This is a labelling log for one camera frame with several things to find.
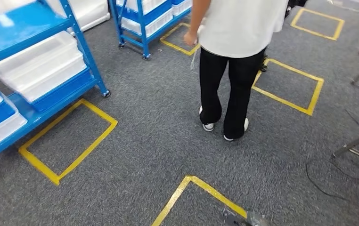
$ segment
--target yellow tape square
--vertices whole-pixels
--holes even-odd
[[[175,26],[173,29],[171,29],[169,32],[167,32],[167,34],[163,35],[163,37],[160,38],[160,41],[166,45],[169,46],[173,49],[176,49],[178,51],[181,51],[183,53],[185,53],[188,56],[191,56],[192,54],[194,54],[194,52],[200,47],[199,44],[197,44],[195,47],[193,47],[193,49],[191,49],[190,51],[183,49],[177,45],[172,44],[171,42],[166,41],[165,39],[170,36],[174,31],[176,31],[178,28],[180,28],[181,26],[186,26],[186,27],[190,27],[189,24],[186,23],[179,23],[177,26]]]
[[[73,163],[70,164],[67,169],[65,169],[60,175],[57,175],[53,172],[49,167],[47,167],[43,162],[41,162],[35,155],[27,150],[27,148],[33,144],[36,140],[42,137],[45,133],[47,133],[50,129],[52,129],[56,124],[62,121],[70,112],[72,112],[75,108],[80,105],[87,106],[91,111],[99,115],[101,118],[105,119],[110,123],[110,126],[100,135],[85,151],[76,159]],[[92,151],[96,146],[102,142],[103,139],[116,127],[117,121],[112,118],[110,115],[106,114],[102,110],[100,110],[95,105],[91,104],[85,99],[81,99],[77,101],[74,105],[72,105],[69,109],[67,109],[63,114],[57,117],[53,122],[51,122],[48,126],[46,126],[43,130],[41,130],[38,134],[36,134],[33,138],[28,140],[25,144],[23,144],[19,149],[19,153],[27,159],[37,170],[43,173],[47,178],[49,178],[53,183],[59,185],[59,180],[66,176],[68,173],[73,171],[75,167],[77,167]]]
[[[159,213],[155,221],[152,223],[152,226],[160,226],[166,216],[169,214],[171,208],[174,206],[175,202],[184,192],[185,188],[187,188],[189,182],[195,183],[197,186],[201,187],[207,193],[211,194],[214,198],[218,199],[220,202],[231,208],[240,216],[247,218],[246,211],[242,209],[242,207],[236,205],[235,203],[231,202],[231,200],[227,199],[223,195],[221,195],[217,190],[213,187],[208,185],[206,182],[202,181],[201,179],[195,176],[186,176],[181,184],[177,187],[175,192],[172,194],[171,198],[168,200],[167,204],[164,206],[163,210]]]
[[[309,30],[309,29],[306,29],[306,28],[303,28],[303,27],[300,27],[300,26],[296,25],[297,21],[300,19],[300,16],[302,15],[303,12],[309,12],[309,13],[312,13],[312,14],[315,14],[315,15],[318,15],[318,16],[323,16],[323,17],[338,21],[339,23],[338,23],[338,26],[337,26],[337,28],[335,30],[334,35],[333,36],[327,36],[327,35],[321,34],[319,32],[315,32],[315,31],[312,31],[312,30]],[[299,10],[299,12],[296,14],[296,16],[294,17],[293,21],[291,22],[291,26],[294,27],[294,28],[297,28],[299,30],[308,32],[310,34],[314,34],[314,35],[317,35],[317,36],[320,36],[320,37],[323,37],[323,38],[326,38],[326,39],[330,39],[330,40],[337,40],[339,38],[339,35],[340,35],[340,33],[342,31],[342,28],[343,28],[343,25],[344,25],[344,20],[342,20],[340,18],[337,18],[337,17],[334,17],[334,16],[329,16],[329,15],[319,13],[319,12],[316,12],[316,11],[313,11],[313,10],[309,10],[309,9],[306,9],[306,8],[301,8]]]
[[[275,96],[275,95],[272,94],[272,93],[269,93],[269,92],[267,92],[267,91],[265,91],[265,90],[262,90],[262,89],[259,88],[259,87],[256,87],[255,84],[256,84],[257,80],[258,80],[258,79],[260,78],[260,76],[261,76],[261,71],[259,71],[259,72],[257,73],[257,76],[256,76],[256,79],[254,80],[252,89],[254,89],[254,90],[256,90],[257,92],[262,93],[262,94],[264,94],[264,95],[266,95],[266,96],[268,96],[268,97],[270,97],[270,98],[272,98],[272,99],[274,99],[274,100],[277,100],[277,101],[279,101],[279,102],[281,102],[281,103],[283,103],[283,104],[285,104],[285,105],[288,105],[288,106],[290,106],[290,107],[292,107],[292,108],[294,108],[294,109],[296,109],[296,110],[299,110],[299,111],[301,111],[301,112],[303,112],[303,113],[305,113],[305,114],[308,114],[308,115],[310,115],[310,116],[313,115],[313,111],[314,111],[314,108],[315,108],[315,106],[316,106],[316,104],[317,104],[318,97],[319,97],[319,94],[320,94],[320,92],[321,92],[322,85],[324,84],[324,80],[323,80],[322,78],[319,78],[319,77],[313,76],[313,75],[311,75],[311,74],[308,74],[308,73],[306,73],[306,72],[300,71],[300,70],[298,70],[298,69],[296,69],[296,68],[293,68],[293,67],[291,67],[291,66],[289,66],[289,65],[283,64],[283,63],[281,63],[281,62],[279,62],[279,61],[277,61],[277,60],[274,60],[274,59],[266,59],[266,61],[264,62],[264,64],[265,64],[265,65],[268,65],[269,62],[273,62],[273,63],[275,63],[275,64],[277,64],[277,65],[279,65],[279,66],[281,66],[281,67],[284,67],[284,68],[286,68],[286,69],[288,69],[288,70],[290,70],[290,71],[296,72],[296,73],[301,74],[301,75],[303,75],[303,76],[305,76],[305,77],[307,77],[307,78],[310,78],[310,79],[313,79],[313,80],[316,80],[316,81],[317,81],[317,85],[316,85],[316,87],[315,87],[315,89],[314,89],[313,96],[311,97],[311,101],[310,101],[310,103],[309,103],[309,107],[306,109],[306,108],[297,106],[296,104],[294,104],[294,103],[292,103],[292,102],[289,102],[289,101],[287,101],[287,100],[285,100],[285,99],[282,99],[282,98],[280,98],[280,97]]]

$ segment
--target person's hand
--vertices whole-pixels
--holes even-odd
[[[196,45],[196,41],[197,41],[197,34],[192,34],[191,32],[187,32],[184,35],[184,43],[187,44],[188,46],[194,46]]]

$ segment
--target gray carpet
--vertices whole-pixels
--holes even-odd
[[[343,3],[359,8],[356,2]],[[359,179],[327,162],[334,150],[359,136],[353,120],[359,122],[359,82],[350,85],[359,72],[359,13],[324,0],[311,0],[307,8],[345,20],[339,39],[290,27],[296,8],[267,53],[325,80],[314,114],[252,91],[249,130],[233,143],[222,138],[221,121],[212,133],[200,125],[198,63],[191,71],[191,56],[157,40],[150,45],[152,59],[143,61],[133,50],[117,48],[113,21],[86,32],[112,95],[102,98],[94,88],[84,98],[119,123],[59,186],[17,152],[47,123],[2,152],[0,226],[151,225],[186,175],[199,177],[245,210],[264,214],[271,225],[359,225]],[[298,25],[330,33],[334,25],[323,20],[306,14]],[[269,65],[258,86],[306,106],[314,83]],[[222,103],[229,89],[225,74],[219,90]],[[104,120],[80,107],[29,150],[60,172],[106,127]],[[350,202],[319,191],[307,178],[307,162],[309,176],[323,191]],[[357,156],[346,154],[337,165],[359,178]],[[190,184],[162,225],[222,226],[224,207]]]

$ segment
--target black pants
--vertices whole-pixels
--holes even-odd
[[[221,118],[221,104],[217,94],[222,75],[229,61],[231,93],[224,120],[224,135],[230,139],[243,136],[250,90],[264,58],[260,53],[245,58],[229,58],[210,53],[203,48],[200,54],[200,88],[203,124],[215,123]]]

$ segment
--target person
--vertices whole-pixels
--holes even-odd
[[[285,11],[285,19],[288,18],[288,16],[291,14],[291,11],[296,6],[304,7],[306,5],[307,0],[289,0],[288,6],[286,7]],[[264,64],[264,61],[268,58],[268,55],[264,54],[264,60],[261,63],[260,71],[266,72],[267,66]]]
[[[288,0],[193,0],[185,44],[199,42],[199,117],[203,128],[212,131],[221,118],[217,94],[229,62],[231,85],[224,119],[224,138],[241,138],[249,125],[246,117],[251,87],[274,32],[282,29]]]

